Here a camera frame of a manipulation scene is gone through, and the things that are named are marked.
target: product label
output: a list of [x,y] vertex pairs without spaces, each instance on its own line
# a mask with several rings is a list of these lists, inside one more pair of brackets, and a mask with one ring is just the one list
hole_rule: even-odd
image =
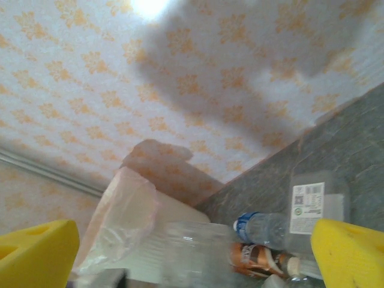
[[311,235],[316,221],[323,218],[325,183],[293,186],[289,232]]
[[238,218],[238,223],[236,225],[236,232],[239,235],[239,237],[246,243],[250,243],[251,240],[248,238],[247,235],[247,223],[251,219],[251,217],[256,214],[257,212],[249,212],[244,213]]
[[234,270],[256,278],[267,278],[272,274],[287,277],[282,270],[282,263],[287,257],[290,256],[260,245],[234,243],[231,250],[231,264]]

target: yellow sponge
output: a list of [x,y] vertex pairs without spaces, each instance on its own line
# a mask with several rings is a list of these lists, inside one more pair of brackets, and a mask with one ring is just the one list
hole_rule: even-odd
[[0,287],[65,287],[79,242],[72,220],[53,221],[0,236]]
[[384,287],[384,233],[321,219],[311,244],[327,288]]

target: plastic bag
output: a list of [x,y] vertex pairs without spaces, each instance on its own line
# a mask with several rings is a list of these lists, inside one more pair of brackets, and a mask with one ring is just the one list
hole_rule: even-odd
[[155,186],[120,168],[92,216],[72,272],[96,274],[125,258],[152,231],[158,206]]

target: water bottle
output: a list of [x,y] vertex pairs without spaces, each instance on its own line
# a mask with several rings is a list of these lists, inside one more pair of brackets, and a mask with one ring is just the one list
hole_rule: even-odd
[[277,275],[271,275],[264,281],[262,288],[314,288],[309,278],[283,280]]
[[283,214],[251,212],[242,214],[233,229],[245,243],[283,250],[286,226],[287,218]]

